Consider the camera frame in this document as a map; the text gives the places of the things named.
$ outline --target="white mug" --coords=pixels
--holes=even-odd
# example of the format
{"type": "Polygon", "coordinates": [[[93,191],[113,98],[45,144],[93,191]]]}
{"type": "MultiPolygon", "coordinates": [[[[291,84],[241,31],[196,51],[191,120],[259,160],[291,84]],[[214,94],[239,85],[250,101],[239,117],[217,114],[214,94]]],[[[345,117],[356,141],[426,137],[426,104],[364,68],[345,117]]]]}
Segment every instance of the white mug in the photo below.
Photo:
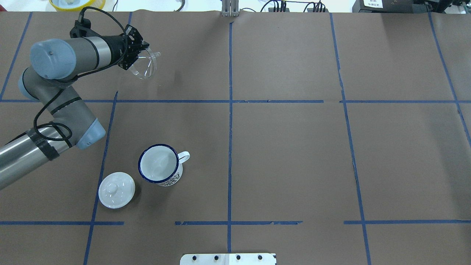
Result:
{"type": "Polygon", "coordinates": [[[180,179],[183,162],[190,158],[190,153],[177,154],[174,148],[166,144],[155,144],[147,148],[139,157],[139,173],[148,182],[168,187],[180,179]]]}

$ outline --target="blue rim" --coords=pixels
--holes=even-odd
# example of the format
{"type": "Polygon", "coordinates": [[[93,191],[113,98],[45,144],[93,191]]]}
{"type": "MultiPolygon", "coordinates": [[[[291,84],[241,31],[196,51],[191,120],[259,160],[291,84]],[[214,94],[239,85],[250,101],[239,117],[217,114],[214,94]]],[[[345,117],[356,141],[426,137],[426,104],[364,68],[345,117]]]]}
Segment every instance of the blue rim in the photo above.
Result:
{"type": "Polygon", "coordinates": [[[163,182],[166,182],[167,180],[169,180],[171,177],[173,177],[173,175],[175,174],[175,172],[177,171],[178,169],[178,163],[179,159],[178,159],[178,154],[177,152],[175,151],[175,149],[173,149],[173,147],[171,147],[170,145],[167,145],[167,144],[164,144],[164,143],[158,143],[158,144],[155,144],[155,145],[151,145],[149,146],[146,150],[144,150],[144,152],[142,152],[141,156],[139,157],[139,161],[138,161],[138,169],[139,169],[139,174],[141,174],[142,178],[144,178],[146,181],[150,182],[150,183],[163,183],[163,182]],[[144,174],[142,173],[141,171],[141,160],[142,160],[142,157],[144,156],[144,154],[149,150],[151,149],[152,147],[156,147],[156,146],[165,146],[165,147],[168,147],[170,148],[170,150],[173,151],[173,153],[175,154],[175,158],[177,159],[177,165],[175,166],[175,169],[173,170],[173,173],[166,179],[163,179],[163,180],[150,180],[148,178],[146,178],[144,176],[144,174]]]}

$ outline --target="white bracket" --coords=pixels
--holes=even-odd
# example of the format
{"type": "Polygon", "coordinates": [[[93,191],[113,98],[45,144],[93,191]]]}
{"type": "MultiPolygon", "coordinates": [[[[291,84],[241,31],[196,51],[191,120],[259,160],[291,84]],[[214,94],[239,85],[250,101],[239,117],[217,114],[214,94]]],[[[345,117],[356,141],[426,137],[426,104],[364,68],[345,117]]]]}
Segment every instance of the white bracket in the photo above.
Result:
{"type": "Polygon", "coordinates": [[[276,265],[276,254],[185,254],[180,259],[180,265],[276,265]]]}
{"type": "Polygon", "coordinates": [[[239,16],[239,0],[222,0],[223,17],[238,17],[239,16]]]}

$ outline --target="mug handle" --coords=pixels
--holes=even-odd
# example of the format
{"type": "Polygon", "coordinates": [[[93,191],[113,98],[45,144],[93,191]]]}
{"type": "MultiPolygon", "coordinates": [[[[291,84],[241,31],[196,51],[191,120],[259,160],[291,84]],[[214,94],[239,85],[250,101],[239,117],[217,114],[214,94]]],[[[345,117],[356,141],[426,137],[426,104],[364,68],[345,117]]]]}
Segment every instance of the mug handle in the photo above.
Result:
{"type": "Polygon", "coordinates": [[[188,159],[190,159],[190,153],[184,151],[178,154],[178,160],[180,164],[183,164],[188,159]]]}

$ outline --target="blue joint cap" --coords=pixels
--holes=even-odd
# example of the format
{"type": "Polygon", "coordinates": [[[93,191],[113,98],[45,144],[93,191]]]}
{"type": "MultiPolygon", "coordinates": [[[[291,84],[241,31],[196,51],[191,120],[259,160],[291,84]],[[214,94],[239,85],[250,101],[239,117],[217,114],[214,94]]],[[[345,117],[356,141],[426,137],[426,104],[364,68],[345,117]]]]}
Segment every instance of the blue joint cap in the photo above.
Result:
{"type": "Polygon", "coordinates": [[[30,60],[33,69],[46,79],[66,78],[77,64],[77,56],[72,46],[60,39],[33,44],[30,60]]]}
{"type": "Polygon", "coordinates": [[[95,121],[83,134],[82,138],[80,138],[79,142],[77,143],[77,147],[84,150],[85,148],[89,147],[90,145],[103,138],[105,134],[105,129],[103,128],[103,126],[101,126],[98,119],[95,119],[95,121]]]}
{"type": "Polygon", "coordinates": [[[39,99],[33,97],[33,96],[28,92],[28,90],[26,90],[26,88],[24,87],[23,76],[24,76],[24,72],[23,72],[23,74],[20,76],[20,79],[18,79],[18,88],[20,89],[20,92],[23,94],[23,96],[25,96],[25,97],[31,99],[32,101],[34,101],[34,102],[39,102],[39,99]]]}

